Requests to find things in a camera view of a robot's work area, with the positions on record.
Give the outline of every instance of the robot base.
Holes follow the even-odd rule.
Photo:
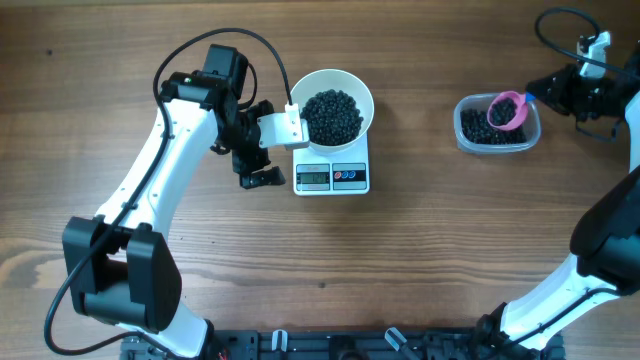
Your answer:
[[[420,360],[485,359],[493,349],[478,349],[472,354],[468,344],[473,328],[408,331],[403,335],[407,346]],[[272,333],[257,331],[216,331],[224,350],[217,360],[407,360],[385,340],[384,332],[302,332],[288,334],[286,352],[272,350]],[[136,337],[126,338],[121,345],[120,360],[171,359],[166,353]],[[512,357],[492,357],[512,360]],[[547,347],[527,360],[565,360],[562,335],[554,336]]]

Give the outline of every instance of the white bracket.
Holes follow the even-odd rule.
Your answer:
[[[287,150],[292,150],[309,146],[309,128],[307,121],[300,119],[298,104],[287,104],[284,110],[284,113],[258,118],[261,148],[284,145]]]
[[[587,53],[582,52],[580,49],[580,42],[578,42],[577,53],[580,56],[606,63],[607,53],[604,49],[609,47],[609,45],[611,45],[611,34],[609,34],[608,31],[605,31],[600,33],[596,41],[589,46],[589,51]],[[582,70],[580,70],[580,76],[589,79],[601,79],[604,77],[606,71],[606,69],[598,65],[585,63],[582,65]]]

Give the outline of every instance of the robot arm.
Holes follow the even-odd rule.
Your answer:
[[[204,71],[174,73],[164,82],[160,96],[170,128],[165,128],[158,110],[149,138],[118,189],[94,219],[74,217],[63,234],[71,271],[119,216],[156,156],[165,131],[169,132],[163,156],[137,202],[118,224],[109,247],[71,285],[71,293],[78,313],[144,334],[175,357],[219,358],[211,323],[180,302],[181,278],[166,245],[176,207],[203,155],[210,149],[232,152],[240,185],[251,189],[285,182],[277,167],[262,170],[270,164],[269,147],[309,144],[297,104],[287,104],[284,113],[274,113],[268,101],[245,112],[237,110],[247,66],[235,49],[212,45]],[[126,262],[107,256],[120,249],[127,250]]]
[[[586,52],[578,53],[604,61],[608,32],[594,39],[591,48],[584,42],[578,48],[582,44]],[[640,73],[640,45],[624,71]],[[578,130],[590,118],[626,118],[631,161],[630,174],[576,226],[571,254],[562,265],[533,291],[479,321],[477,334],[484,339],[478,342],[496,347],[510,343],[507,354],[516,357],[544,349],[554,334],[587,311],[640,288],[640,81],[626,75],[604,78],[604,69],[585,63],[581,69],[567,65],[532,81],[527,92],[560,114],[574,115]]]

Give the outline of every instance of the plastic container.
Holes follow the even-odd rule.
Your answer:
[[[460,112],[467,109],[487,111],[493,99],[498,95],[500,94],[471,95],[462,99],[458,103],[458,106],[456,106],[456,109],[453,111],[453,128],[456,132],[456,139],[458,140],[458,148],[460,150],[471,154],[507,154],[529,150],[538,142],[542,129],[540,126],[538,108],[533,101],[527,103],[527,106],[529,106],[529,114],[522,124],[524,136],[527,141],[521,144],[486,145],[472,143],[464,136],[464,133],[462,132],[462,119],[460,119]]]
[[[356,108],[360,110],[360,116],[362,116],[363,120],[360,126],[360,133],[351,142],[338,146],[324,146],[313,142],[309,144],[311,148],[324,153],[344,150],[358,141],[369,130],[374,112],[373,96],[367,85],[355,75],[337,69],[318,70],[303,77],[291,90],[291,99],[294,104],[298,104],[300,112],[302,112],[309,99],[319,92],[331,89],[335,91],[342,90],[353,97],[353,100],[356,101]]]

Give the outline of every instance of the clear plastic container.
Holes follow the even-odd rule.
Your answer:
[[[458,139],[458,148],[464,152],[471,154],[507,154],[512,152],[529,150],[540,139],[542,129],[540,127],[540,116],[538,115],[538,108],[530,101],[527,103],[529,106],[529,114],[527,119],[522,124],[524,130],[524,136],[527,141],[521,144],[509,144],[509,145],[485,145],[476,144],[469,141],[462,132],[462,120],[460,119],[460,112],[467,109],[476,109],[478,111],[487,111],[493,99],[495,99],[498,93],[495,94],[480,94],[471,95],[462,99],[456,109],[453,111],[453,128],[456,132],[456,139]]]

